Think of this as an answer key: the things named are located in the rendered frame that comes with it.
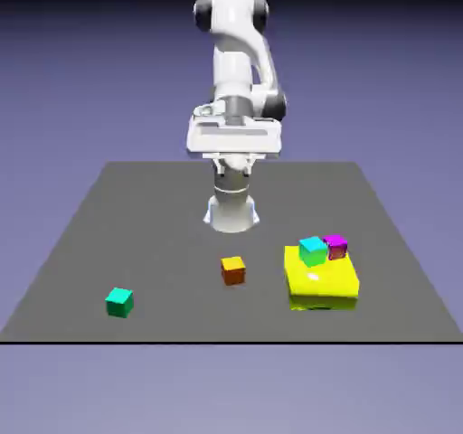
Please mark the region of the small orange cube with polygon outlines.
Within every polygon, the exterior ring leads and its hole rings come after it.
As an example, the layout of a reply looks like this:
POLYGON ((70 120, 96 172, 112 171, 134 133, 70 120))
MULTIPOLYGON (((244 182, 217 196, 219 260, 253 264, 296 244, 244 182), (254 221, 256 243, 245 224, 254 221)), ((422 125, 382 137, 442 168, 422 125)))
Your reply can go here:
POLYGON ((245 282, 246 266, 241 256, 221 258, 222 279, 226 286, 245 282))

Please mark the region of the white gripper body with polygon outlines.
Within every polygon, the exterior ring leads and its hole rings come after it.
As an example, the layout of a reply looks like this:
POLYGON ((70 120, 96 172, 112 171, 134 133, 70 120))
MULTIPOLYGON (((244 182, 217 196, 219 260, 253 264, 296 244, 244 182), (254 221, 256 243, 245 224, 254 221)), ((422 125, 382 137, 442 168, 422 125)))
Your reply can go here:
POLYGON ((191 154, 277 155, 282 148, 281 124, 274 119, 244 117, 242 125, 227 125, 225 116, 189 121, 186 148, 191 154))

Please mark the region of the small teal green cube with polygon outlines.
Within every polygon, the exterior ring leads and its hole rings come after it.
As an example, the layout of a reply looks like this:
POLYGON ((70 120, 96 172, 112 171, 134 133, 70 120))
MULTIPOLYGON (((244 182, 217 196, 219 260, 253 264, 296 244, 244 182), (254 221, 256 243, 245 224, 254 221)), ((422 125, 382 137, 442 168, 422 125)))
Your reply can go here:
POLYGON ((109 316, 127 318, 134 307, 133 291, 126 288, 113 288, 105 298, 109 316))

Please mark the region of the small cyan cube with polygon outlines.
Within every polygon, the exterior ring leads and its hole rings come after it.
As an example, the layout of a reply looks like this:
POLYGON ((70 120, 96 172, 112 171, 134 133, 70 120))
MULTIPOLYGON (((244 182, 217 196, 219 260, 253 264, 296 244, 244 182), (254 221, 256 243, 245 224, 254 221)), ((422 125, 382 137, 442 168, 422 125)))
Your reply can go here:
POLYGON ((298 242, 300 260, 308 267, 323 264, 327 257, 327 245, 318 236, 301 239, 298 242))

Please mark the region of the large yellow box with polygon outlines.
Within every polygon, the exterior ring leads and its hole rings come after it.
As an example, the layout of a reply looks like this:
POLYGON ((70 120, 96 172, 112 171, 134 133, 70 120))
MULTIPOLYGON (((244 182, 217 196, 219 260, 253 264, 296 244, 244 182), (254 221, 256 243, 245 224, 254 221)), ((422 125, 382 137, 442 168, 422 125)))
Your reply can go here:
POLYGON ((284 274, 291 310, 352 310, 356 306, 360 281, 349 253, 308 267, 299 258, 298 246, 286 246, 284 274))

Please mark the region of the small magenta cube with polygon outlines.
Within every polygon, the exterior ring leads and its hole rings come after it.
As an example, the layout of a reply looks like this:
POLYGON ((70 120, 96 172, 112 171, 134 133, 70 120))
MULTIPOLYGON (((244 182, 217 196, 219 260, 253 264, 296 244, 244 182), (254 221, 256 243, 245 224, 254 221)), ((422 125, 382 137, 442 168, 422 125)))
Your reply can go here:
POLYGON ((326 235, 322 241, 327 246, 329 260, 343 259, 347 253, 347 240, 338 233, 326 235))

